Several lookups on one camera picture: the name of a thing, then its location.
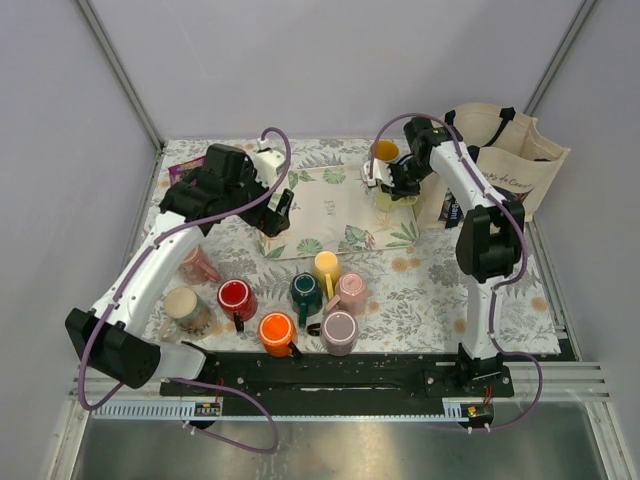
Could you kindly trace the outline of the blue floral mug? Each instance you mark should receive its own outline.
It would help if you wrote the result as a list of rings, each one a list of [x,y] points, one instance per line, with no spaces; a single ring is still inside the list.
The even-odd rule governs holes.
[[[376,145],[371,145],[369,151],[369,157],[375,158],[385,163],[396,160],[400,155],[398,146],[390,141],[381,139]]]

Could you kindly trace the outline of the pink faceted mug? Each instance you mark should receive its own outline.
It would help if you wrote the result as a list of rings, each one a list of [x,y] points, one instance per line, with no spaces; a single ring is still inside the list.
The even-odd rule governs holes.
[[[366,310],[367,298],[366,281],[359,274],[346,273],[339,278],[335,295],[325,306],[324,314],[341,310],[352,316],[361,315]]]

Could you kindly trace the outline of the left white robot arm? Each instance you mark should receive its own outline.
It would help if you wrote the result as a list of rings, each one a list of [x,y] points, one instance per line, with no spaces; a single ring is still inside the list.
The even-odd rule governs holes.
[[[194,347],[145,341],[152,310],[179,265],[212,227],[229,216],[274,237],[288,229],[293,193],[272,195],[286,179],[291,151],[260,141],[259,150],[223,144],[208,147],[204,162],[172,185],[139,250],[109,290],[87,311],[65,320],[83,369],[93,368],[137,389],[151,379],[181,377],[196,395],[216,386],[217,372]]]

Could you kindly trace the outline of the light green mug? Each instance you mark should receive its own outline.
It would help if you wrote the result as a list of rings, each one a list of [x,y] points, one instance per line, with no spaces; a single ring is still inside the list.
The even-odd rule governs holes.
[[[378,190],[375,195],[376,206],[383,212],[392,212],[398,208],[413,206],[417,200],[417,196],[408,196],[393,200],[389,193],[381,190]]]

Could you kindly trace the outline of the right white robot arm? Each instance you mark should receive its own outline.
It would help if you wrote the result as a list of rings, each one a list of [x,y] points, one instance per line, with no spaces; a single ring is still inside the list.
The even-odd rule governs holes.
[[[501,381],[506,354],[496,346],[499,288],[518,280],[513,275],[516,266],[526,271],[524,207],[506,200],[488,182],[453,126],[431,115],[401,117],[408,120],[403,131],[410,154],[384,166],[370,164],[367,181],[392,201],[400,201],[418,196],[421,182],[437,174],[461,208],[456,259],[469,277],[467,327],[447,380],[475,396]]]

